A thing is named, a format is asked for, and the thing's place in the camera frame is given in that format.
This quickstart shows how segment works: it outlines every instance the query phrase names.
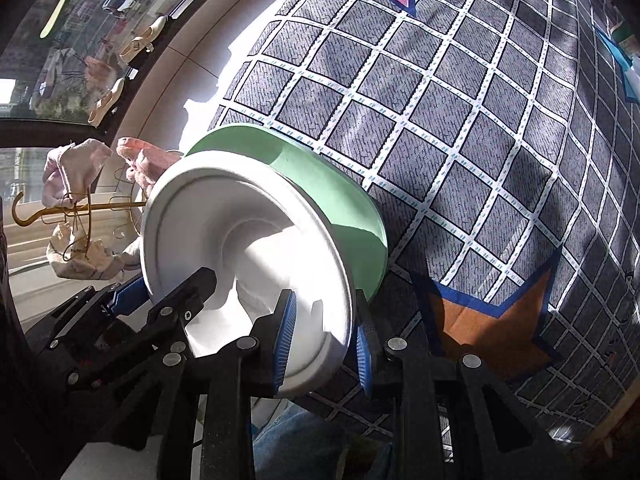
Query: window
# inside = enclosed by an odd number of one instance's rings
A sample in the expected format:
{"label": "window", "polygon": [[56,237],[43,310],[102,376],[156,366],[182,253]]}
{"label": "window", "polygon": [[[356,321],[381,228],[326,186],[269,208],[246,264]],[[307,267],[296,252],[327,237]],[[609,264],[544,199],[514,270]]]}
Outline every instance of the window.
{"label": "window", "polygon": [[132,38],[181,0],[37,0],[0,56],[0,117],[83,124]]}
{"label": "window", "polygon": [[39,202],[42,170],[50,148],[0,148],[2,202],[10,206],[21,191],[21,202]]}

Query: metal screw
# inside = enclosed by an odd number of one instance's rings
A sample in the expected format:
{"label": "metal screw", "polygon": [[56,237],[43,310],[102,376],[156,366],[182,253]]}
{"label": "metal screw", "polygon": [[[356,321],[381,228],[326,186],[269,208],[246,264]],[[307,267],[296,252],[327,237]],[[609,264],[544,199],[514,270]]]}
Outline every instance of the metal screw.
{"label": "metal screw", "polygon": [[462,364],[467,368],[478,368],[482,364],[482,361],[475,354],[467,354],[462,358]]}
{"label": "metal screw", "polygon": [[182,341],[176,341],[174,344],[171,345],[171,352],[178,352],[178,354],[180,352],[184,352],[184,349],[187,348],[187,345],[185,345]]}
{"label": "metal screw", "polygon": [[171,352],[170,354],[167,354],[162,358],[162,364],[164,364],[165,366],[175,366],[181,360],[182,360],[182,357],[180,356],[180,354],[177,354],[176,352]]}
{"label": "metal screw", "polygon": [[392,350],[404,350],[406,348],[406,341],[401,337],[392,337],[386,342],[386,345]]}
{"label": "metal screw", "polygon": [[256,343],[257,341],[255,340],[255,337],[251,337],[250,335],[241,337],[240,339],[238,339],[238,341],[236,341],[236,345],[238,345],[238,348],[242,350],[253,348]]}

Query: pink towel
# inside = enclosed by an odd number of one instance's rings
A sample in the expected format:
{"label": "pink towel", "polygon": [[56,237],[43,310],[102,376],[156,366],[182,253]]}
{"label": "pink towel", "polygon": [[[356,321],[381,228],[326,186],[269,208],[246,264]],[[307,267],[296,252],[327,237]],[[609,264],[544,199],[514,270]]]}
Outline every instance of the pink towel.
{"label": "pink towel", "polygon": [[86,197],[87,190],[113,152],[95,139],[76,146],[60,146],[47,153],[42,181],[45,207],[71,207]]}
{"label": "pink towel", "polygon": [[135,137],[123,137],[118,141],[116,152],[127,161],[127,180],[136,182],[146,193],[151,194],[160,176],[180,160],[180,155],[169,153]]}

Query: plaid cloth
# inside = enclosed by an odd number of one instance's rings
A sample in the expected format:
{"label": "plaid cloth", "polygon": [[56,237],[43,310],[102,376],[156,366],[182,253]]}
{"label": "plaid cloth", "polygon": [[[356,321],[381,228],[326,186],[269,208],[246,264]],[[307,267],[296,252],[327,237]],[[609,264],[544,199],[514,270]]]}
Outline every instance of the plaid cloth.
{"label": "plaid cloth", "polygon": [[[380,206],[390,271],[374,298],[424,344],[409,272],[500,304],[562,246],[542,338],[564,357],[513,385],[580,442],[638,374],[639,109],[594,28],[603,0],[287,0],[211,127],[255,123],[321,154]],[[301,405],[389,438],[353,356]],[[442,431],[447,455],[446,414]]]}

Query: denim jeans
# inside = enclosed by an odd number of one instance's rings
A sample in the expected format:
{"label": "denim jeans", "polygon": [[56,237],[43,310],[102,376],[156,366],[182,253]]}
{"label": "denim jeans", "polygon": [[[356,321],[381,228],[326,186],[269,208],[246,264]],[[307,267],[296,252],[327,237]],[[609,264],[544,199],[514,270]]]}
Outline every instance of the denim jeans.
{"label": "denim jeans", "polygon": [[[347,433],[291,403],[254,439],[257,480],[335,480]],[[387,480],[391,447],[384,446],[365,480]]]}

